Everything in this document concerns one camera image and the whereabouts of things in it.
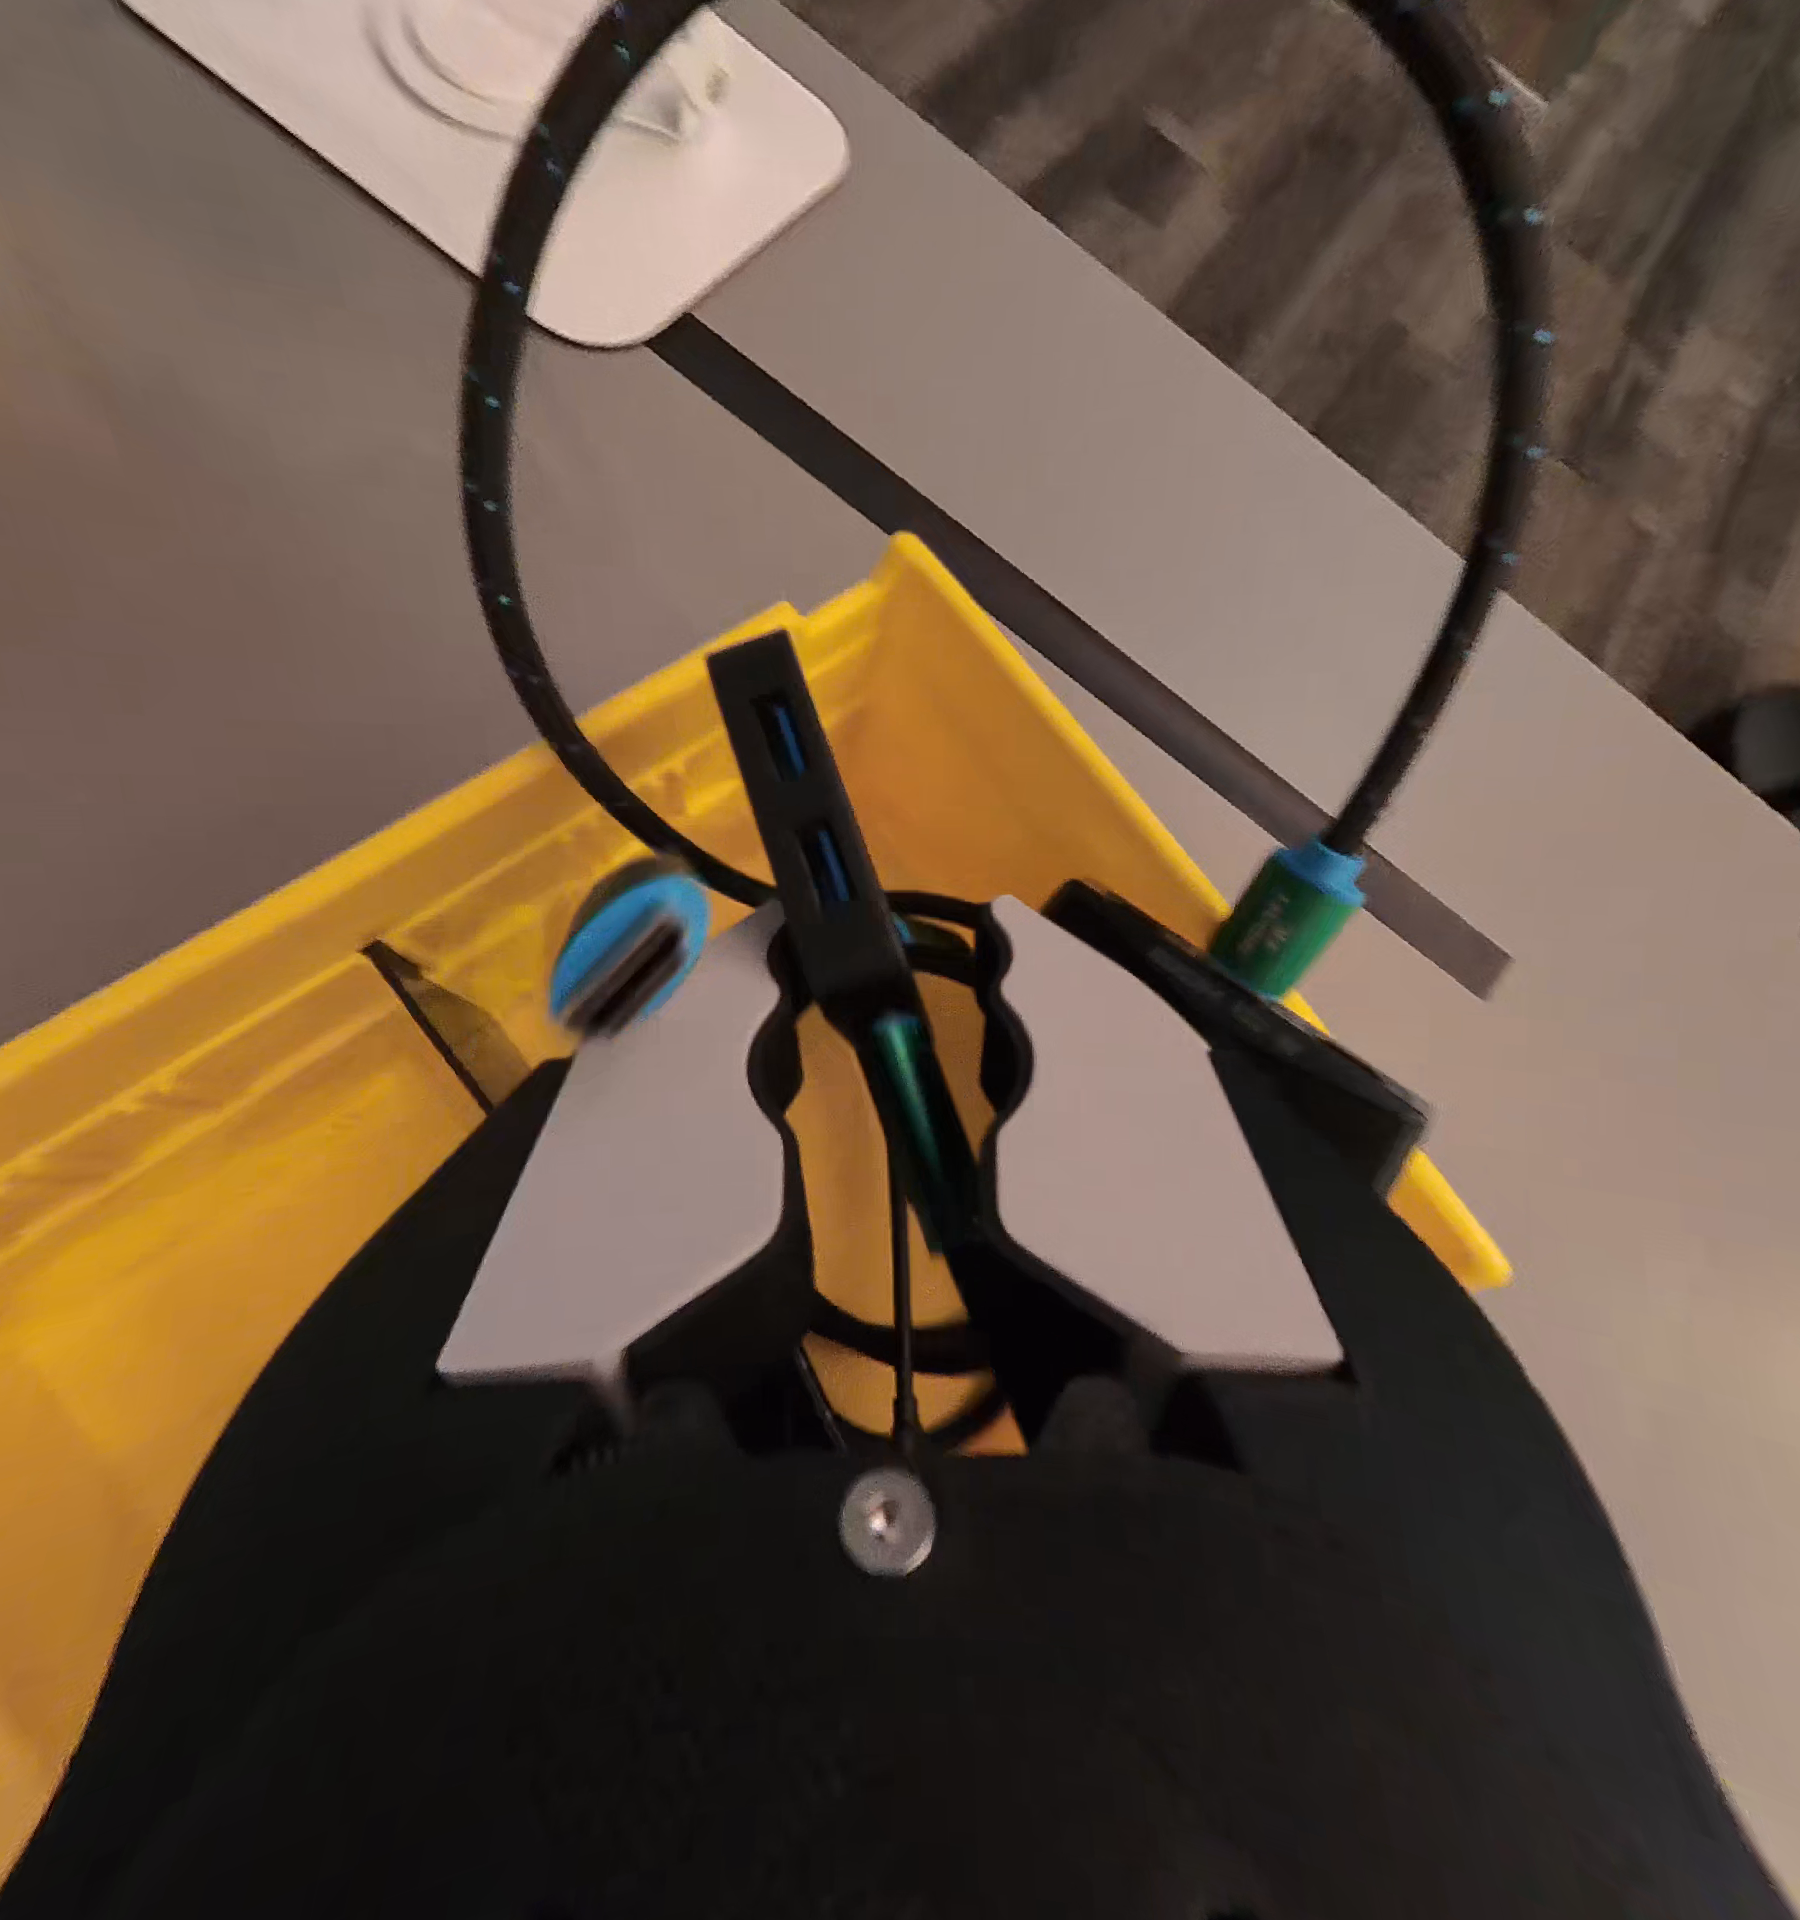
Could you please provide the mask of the dark round object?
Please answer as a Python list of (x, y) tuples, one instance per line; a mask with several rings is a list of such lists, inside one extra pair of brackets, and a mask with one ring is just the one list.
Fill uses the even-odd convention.
[(1694, 722), (1685, 737), (1800, 830), (1800, 684), (1740, 695)]

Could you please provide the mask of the yellow plastic bin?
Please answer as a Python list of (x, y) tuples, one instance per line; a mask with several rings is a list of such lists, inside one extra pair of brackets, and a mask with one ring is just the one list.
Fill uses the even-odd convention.
[[(983, 905), (1221, 898), (934, 555), (594, 712), (766, 869), (706, 659), (785, 630), (974, 1152)], [(1515, 1702), (1545, 1416), (1234, 1051), (1344, 1385), (1010, 1407), (783, 943), (791, 1366), (452, 1385), (570, 1070), (610, 818), (530, 755), (0, 1049), (0, 1683), (55, 1789), (0, 1915), (1548, 1915), (1619, 1857)], [(1590, 1855), (1577, 1845), (1590, 1836)]]

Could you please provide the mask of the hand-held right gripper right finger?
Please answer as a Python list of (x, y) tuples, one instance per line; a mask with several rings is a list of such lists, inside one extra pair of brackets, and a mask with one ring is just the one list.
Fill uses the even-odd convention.
[(1025, 900), (976, 931), (986, 1108), (969, 1310), (1010, 1407), (1115, 1380), (1344, 1385), (1344, 1347), (1213, 1049), (1146, 984)]

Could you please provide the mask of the black USB hub stick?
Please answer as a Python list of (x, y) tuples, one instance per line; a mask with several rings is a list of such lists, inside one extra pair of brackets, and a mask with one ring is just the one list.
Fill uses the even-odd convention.
[[(884, 1126), (864, 1070), (873, 1021), (916, 1015), (932, 1037), (900, 915), (870, 862), (791, 635), (771, 630), (720, 647), (709, 655), (706, 668), (766, 854), (796, 972), (810, 1001), (852, 1048)], [(939, 1056), (937, 1062), (951, 1094)], [(960, 1267), (978, 1242), (976, 1162), (967, 1130), (964, 1140), (969, 1215), (960, 1244), (941, 1258), (948, 1267)], [(898, 1148), (889, 1148), (904, 1179)]]

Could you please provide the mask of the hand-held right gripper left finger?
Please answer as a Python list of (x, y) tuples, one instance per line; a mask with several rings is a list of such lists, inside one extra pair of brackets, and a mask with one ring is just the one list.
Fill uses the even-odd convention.
[(783, 927), (775, 905), (732, 924), (659, 1015), (574, 1053), (443, 1382), (579, 1383), (620, 1414), (677, 1380), (739, 1398), (791, 1366), (817, 1262)]

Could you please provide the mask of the braided HDMI cable green plugs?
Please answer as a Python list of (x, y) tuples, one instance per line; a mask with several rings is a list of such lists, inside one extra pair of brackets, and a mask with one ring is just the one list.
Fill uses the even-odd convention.
[[(526, 132), (483, 245), (462, 350), (457, 466), (462, 523), (480, 616), (504, 679), (560, 769), (645, 849), (681, 856), (714, 893), (758, 905), (766, 883), (744, 877), (667, 822), (599, 755), (554, 684), (527, 612), (510, 510), (514, 410), (527, 303), (543, 253), (581, 162), (646, 68), (683, 35), (702, 5), (605, 5), (574, 37), (530, 109)], [(1442, 720), (1488, 612), (1516, 565), (1536, 471), (1545, 459), (1545, 390), (1553, 352), (1545, 275), (1545, 214), (1531, 193), (1527, 148), (1511, 84), (1486, 60), (1449, 5), (1348, 5), (1383, 43), (1440, 122), (1481, 264), (1493, 332), (1490, 438), (1463, 565), (1423, 663), (1403, 695), (1342, 809), (1311, 839), (1270, 852), (1245, 904), (1212, 946), (1224, 972), (1274, 997), (1300, 984), (1344, 924), (1368, 905), (1374, 828)], [(720, 337), (687, 326), (687, 354), (669, 354), (700, 393), (791, 457), (864, 517), (900, 510), (892, 532), (958, 544), (976, 573), (983, 609), (1034, 612), (1030, 640), (1061, 640), (1070, 622), (1049, 592), (964, 532), (864, 446), (793, 400)]]

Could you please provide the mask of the black square HDMI hub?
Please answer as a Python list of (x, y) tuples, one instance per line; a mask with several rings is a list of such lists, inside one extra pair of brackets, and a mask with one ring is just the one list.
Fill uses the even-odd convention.
[(1429, 1121), (1413, 1094), (1105, 887), (1064, 881), (1042, 915), (1161, 997), (1210, 1049), (1248, 1060), (1376, 1195), (1394, 1192)]

